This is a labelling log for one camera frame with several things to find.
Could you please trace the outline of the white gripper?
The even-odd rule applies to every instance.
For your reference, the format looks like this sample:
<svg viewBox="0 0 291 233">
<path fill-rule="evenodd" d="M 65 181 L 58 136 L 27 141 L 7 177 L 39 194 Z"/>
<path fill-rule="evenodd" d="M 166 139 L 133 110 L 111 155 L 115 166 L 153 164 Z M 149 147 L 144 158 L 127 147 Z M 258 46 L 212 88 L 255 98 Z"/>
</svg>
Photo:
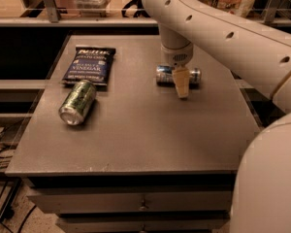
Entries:
<svg viewBox="0 0 291 233">
<path fill-rule="evenodd" d="M 192 44 L 188 44 L 183 48 L 174 50 L 161 46 L 161 50 L 165 62 L 172 67 L 186 65 L 193 57 Z M 172 71 L 172 77 L 176 86 L 178 97 L 180 99 L 187 98 L 189 94 L 189 69 L 185 66 L 178 67 Z"/>
</svg>

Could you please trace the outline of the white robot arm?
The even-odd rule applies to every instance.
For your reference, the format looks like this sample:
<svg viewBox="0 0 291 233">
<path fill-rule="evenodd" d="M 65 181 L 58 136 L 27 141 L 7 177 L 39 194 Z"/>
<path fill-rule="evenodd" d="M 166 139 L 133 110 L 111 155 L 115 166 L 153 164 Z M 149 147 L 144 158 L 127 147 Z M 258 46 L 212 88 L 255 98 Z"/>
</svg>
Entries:
<svg viewBox="0 0 291 233">
<path fill-rule="evenodd" d="M 198 46 L 284 111 L 243 154 L 230 233 L 291 233 L 291 34 L 198 0 L 142 3 L 158 22 L 178 91 L 188 91 L 184 66 Z"/>
</svg>

